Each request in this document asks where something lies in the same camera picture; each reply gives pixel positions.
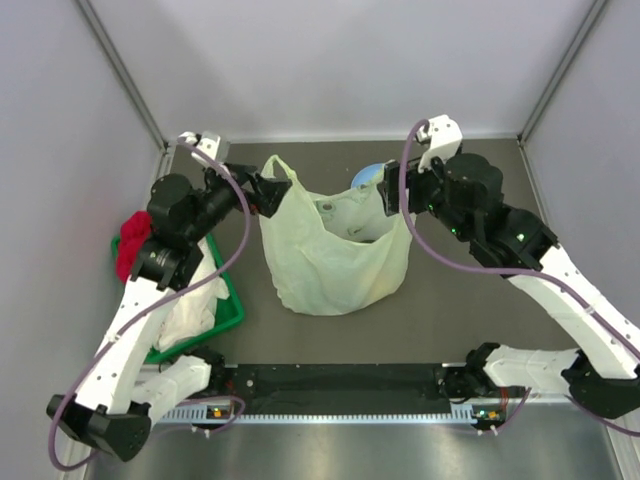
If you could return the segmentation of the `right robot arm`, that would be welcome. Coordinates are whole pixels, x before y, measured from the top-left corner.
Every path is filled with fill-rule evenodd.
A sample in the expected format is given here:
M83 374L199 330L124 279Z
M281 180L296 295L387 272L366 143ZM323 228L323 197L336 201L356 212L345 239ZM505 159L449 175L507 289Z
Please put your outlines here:
M573 340L568 350L526 350L486 342L465 362L445 367L441 393L486 397L522 388L567 397L584 411L614 420L639 408L639 329L574 264L557 235L535 213L508 205L502 171L462 146L446 115L417 122L403 153L386 163L378 191L387 215L408 228L417 215L437 219L468 246L474 274L495 275L534 300Z

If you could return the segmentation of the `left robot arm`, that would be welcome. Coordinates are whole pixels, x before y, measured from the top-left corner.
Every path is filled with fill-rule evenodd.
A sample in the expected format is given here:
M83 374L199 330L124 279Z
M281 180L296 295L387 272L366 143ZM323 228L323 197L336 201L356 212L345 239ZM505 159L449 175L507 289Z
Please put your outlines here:
M143 383L137 379L178 301L226 272L240 255L233 253L211 274L195 280L203 259L200 241L234 209L243 213L246 225L253 214L272 217L292 183L266 177L255 166L226 162L219 138L186 132L177 144L203 166L205 185L195 188L178 174L152 184L146 207L151 232L137 253L116 314L91 362L46 408L51 420L48 455L60 471L72 468L57 456L59 432L94 453L126 462L142 450L167 413L199 392L212 397L226 387L225 370L202 354L181 356Z

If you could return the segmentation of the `light green plastic bag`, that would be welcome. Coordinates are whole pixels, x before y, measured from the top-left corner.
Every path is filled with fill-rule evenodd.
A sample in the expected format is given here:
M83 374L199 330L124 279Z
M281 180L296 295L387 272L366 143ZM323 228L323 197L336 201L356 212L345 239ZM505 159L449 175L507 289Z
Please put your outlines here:
M340 316L363 309L404 282L413 237L404 218L384 212L383 172L334 195L307 190L273 155L268 179L291 181L277 212L260 217L264 256L282 305L296 313Z

